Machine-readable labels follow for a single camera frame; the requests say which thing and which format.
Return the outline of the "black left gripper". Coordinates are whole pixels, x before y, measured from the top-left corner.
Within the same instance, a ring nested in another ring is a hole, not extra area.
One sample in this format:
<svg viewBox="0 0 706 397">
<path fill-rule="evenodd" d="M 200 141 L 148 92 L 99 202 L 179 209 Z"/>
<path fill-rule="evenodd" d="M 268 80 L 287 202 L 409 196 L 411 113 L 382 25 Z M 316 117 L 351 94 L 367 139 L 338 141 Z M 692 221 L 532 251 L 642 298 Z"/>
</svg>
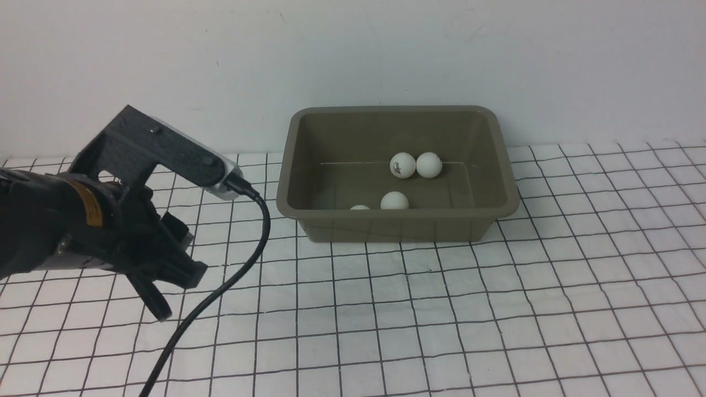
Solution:
<svg viewBox="0 0 706 397">
<path fill-rule="evenodd" d="M 57 179 L 61 226 L 55 239 L 57 270 L 98 269 L 128 276 L 157 321 L 172 310 L 154 282 L 190 289 L 207 266 L 186 253 L 189 227 L 169 212 L 159 214 L 147 185 L 123 202 L 121 181 Z"/>
</svg>

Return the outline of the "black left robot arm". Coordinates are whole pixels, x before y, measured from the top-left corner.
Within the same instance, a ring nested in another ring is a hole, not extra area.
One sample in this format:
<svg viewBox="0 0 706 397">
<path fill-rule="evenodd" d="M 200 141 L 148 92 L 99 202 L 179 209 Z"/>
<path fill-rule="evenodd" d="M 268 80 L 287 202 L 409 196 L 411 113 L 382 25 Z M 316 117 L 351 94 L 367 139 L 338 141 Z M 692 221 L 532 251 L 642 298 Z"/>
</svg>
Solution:
<svg viewBox="0 0 706 397">
<path fill-rule="evenodd" d="M 186 253 L 192 234 L 159 214 L 143 181 L 2 168 L 2 277 L 98 269 L 122 274 L 158 321 L 172 316 L 156 282 L 191 289 L 206 264 Z"/>
</svg>

